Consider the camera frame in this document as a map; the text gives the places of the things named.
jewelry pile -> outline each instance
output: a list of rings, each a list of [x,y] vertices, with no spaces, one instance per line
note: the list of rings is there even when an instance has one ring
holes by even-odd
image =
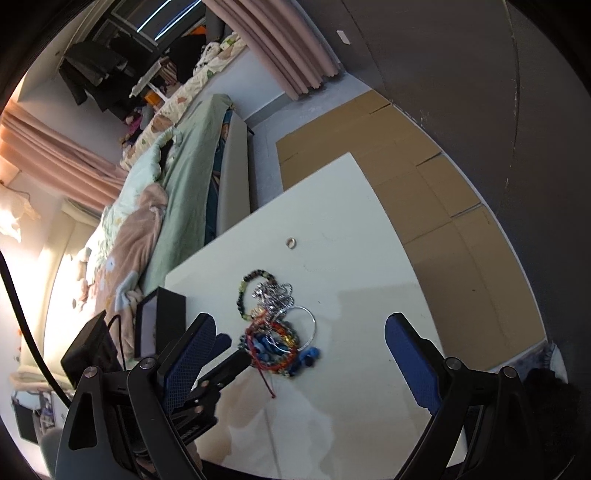
[[[259,283],[252,294],[257,306],[245,313],[246,287],[260,277],[265,281]],[[240,283],[236,306],[242,318],[251,324],[241,336],[239,347],[250,352],[253,366],[258,368],[261,376],[263,371],[269,371],[294,377],[302,366],[312,367],[320,358],[320,351],[310,346],[316,335],[316,319],[308,309],[294,304],[292,291],[291,284],[278,284],[275,277],[264,270],[249,273]],[[296,330],[285,320],[287,312],[292,309],[304,310],[312,318],[314,331],[304,345],[300,345]]]

red cord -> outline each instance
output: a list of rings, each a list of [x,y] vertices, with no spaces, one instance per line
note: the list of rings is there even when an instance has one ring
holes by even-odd
[[[248,348],[251,351],[252,359],[255,362],[256,369],[258,370],[259,374],[261,375],[261,378],[262,378],[263,382],[265,383],[265,386],[267,387],[267,390],[271,394],[271,398],[276,398],[277,395],[275,395],[275,392],[273,392],[273,389],[271,388],[271,386],[267,382],[267,379],[265,378],[265,375],[263,375],[263,373],[262,373],[262,365],[261,365],[261,363],[259,362],[259,359],[256,356],[255,347],[252,344],[252,339],[251,339],[250,335],[247,335],[246,336],[246,342],[248,344]]]

dark brown wall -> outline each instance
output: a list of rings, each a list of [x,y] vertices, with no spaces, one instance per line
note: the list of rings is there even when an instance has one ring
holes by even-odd
[[[298,1],[346,69],[414,118],[496,213],[591,419],[591,98],[583,83],[500,0]]]

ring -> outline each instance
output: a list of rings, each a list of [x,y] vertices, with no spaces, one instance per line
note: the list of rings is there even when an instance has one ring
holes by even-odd
[[[314,337],[316,336],[316,330],[318,328],[318,325],[316,324],[316,319],[314,318],[314,315],[312,314],[312,312],[310,310],[308,310],[305,307],[300,307],[299,305],[290,305],[288,307],[284,307],[281,310],[279,310],[279,312],[277,312],[275,314],[275,316],[273,317],[273,319],[271,320],[271,322],[276,321],[281,315],[283,315],[285,312],[287,312],[288,310],[292,310],[292,309],[300,309],[300,310],[304,310],[305,312],[308,312],[308,315],[310,315],[310,317],[312,318],[312,323],[314,324],[314,331],[312,332],[312,336],[310,337],[310,339],[301,347],[299,347],[297,349],[298,352],[301,352],[302,350],[306,349],[306,347],[308,347],[311,343],[312,340],[314,340]],[[270,333],[267,333],[265,335],[267,337],[267,339],[269,340],[269,342],[271,344],[273,344],[273,346],[275,348],[277,348],[279,351],[281,352],[285,352],[285,353],[289,353],[289,350],[283,350],[283,348],[281,348],[280,346],[277,345],[275,339],[270,335]]]

cardboard sheet on floor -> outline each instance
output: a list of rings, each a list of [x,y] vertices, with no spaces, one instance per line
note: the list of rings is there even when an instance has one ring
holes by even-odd
[[[290,133],[277,152],[284,189],[353,154],[415,268],[446,355],[489,369],[544,338],[492,215],[439,147],[379,94]]]

